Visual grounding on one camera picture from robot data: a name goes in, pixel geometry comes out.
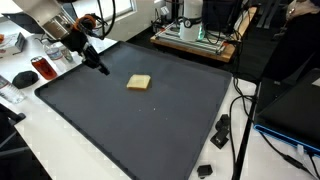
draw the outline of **wooden board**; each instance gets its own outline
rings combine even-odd
[[[250,15],[247,14],[246,17],[243,18],[243,21],[241,22],[240,26],[239,26],[239,33],[241,34],[241,36],[244,35],[244,33],[246,32],[246,30],[249,27],[249,24],[254,16],[254,14],[256,13],[257,8],[256,7],[252,7],[249,9],[249,13]],[[178,49],[180,51],[185,51],[188,53],[192,53],[192,54],[196,54],[196,55],[200,55],[200,56],[204,56],[210,59],[214,59],[214,60],[218,60],[218,61],[223,61],[223,62],[229,62],[230,59],[232,58],[234,52],[235,52],[235,47],[231,44],[227,45],[226,48],[224,49],[224,51],[220,54],[220,55],[216,55],[216,54],[211,54],[208,53],[206,51],[202,51],[202,50],[198,50],[198,49],[194,49],[194,48],[190,48],[190,47],[186,47],[183,45],[177,45],[168,41],[161,41],[159,39],[157,39],[155,36],[151,37],[150,42],[154,43],[154,44],[158,44],[158,45],[162,45],[162,46],[166,46],[166,47],[170,47],[170,48],[174,48],[174,49]]]

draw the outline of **computer monitor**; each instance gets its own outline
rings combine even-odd
[[[243,0],[203,0],[202,22],[210,31],[232,34]]]
[[[63,8],[70,15],[73,20],[77,19],[77,14],[73,8],[72,3],[63,4]],[[24,12],[20,13],[2,13],[4,17],[14,22],[18,26],[22,27],[29,33],[44,34],[44,30],[38,25],[38,23],[29,15]]]

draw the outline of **bread slice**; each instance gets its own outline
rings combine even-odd
[[[146,90],[148,88],[151,77],[149,75],[137,75],[131,76],[127,88],[136,90]]]

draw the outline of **white table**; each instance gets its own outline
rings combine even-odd
[[[1,75],[11,81],[18,72],[36,71],[30,64],[32,57],[41,55],[48,58],[38,41],[33,40],[33,38],[34,36],[28,38],[28,43],[21,54],[0,59]],[[98,51],[102,51],[114,43],[115,41],[109,39],[103,42],[100,40],[93,41],[93,45]],[[74,57],[77,63],[80,63],[80,57]],[[57,180],[129,179],[73,126],[34,95],[33,91],[36,88],[48,82],[41,75],[39,77],[40,80],[36,84],[22,90],[27,95],[26,100],[17,105],[12,105],[0,99],[0,103],[7,105],[17,113],[25,113],[27,118],[15,127],[51,178]],[[253,95],[256,86],[240,80],[240,88],[244,94]],[[219,120],[221,114],[228,113],[231,101],[237,96],[238,94],[233,85],[230,85],[215,122]],[[242,107],[241,101],[237,101],[234,104],[232,115],[234,117],[232,119],[232,128],[236,151],[240,148],[247,122],[247,117]],[[231,178],[233,170],[230,142],[219,150],[209,141],[215,133],[215,128],[212,128],[190,179],[199,179],[196,169],[199,165],[206,164],[211,164],[213,167],[213,174],[207,177],[206,180]]]
[[[288,154],[296,160],[303,162],[292,146],[268,137],[268,140],[282,153]],[[313,166],[307,155],[304,155],[306,164],[312,169]],[[320,170],[320,158],[314,157],[318,171]],[[302,170],[287,163],[265,142],[262,136],[253,128],[250,131],[245,161],[241,173],[244,180],[302,180],[313,179]]]

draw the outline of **laptop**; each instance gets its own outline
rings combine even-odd
[[[320,156],[320,69],[310,71],[262,110],[254,129]]]
[[[63,4],[63,9],[70,15],[73,20],[77,19],[77,14],[73,8],[72,3]],[[20,13],[2,13],[4,17],[11,20],[18,26],[22,27],[29,33],[44,34],[44,30],[38,25],[38,23],[29,15],[24,12]]]

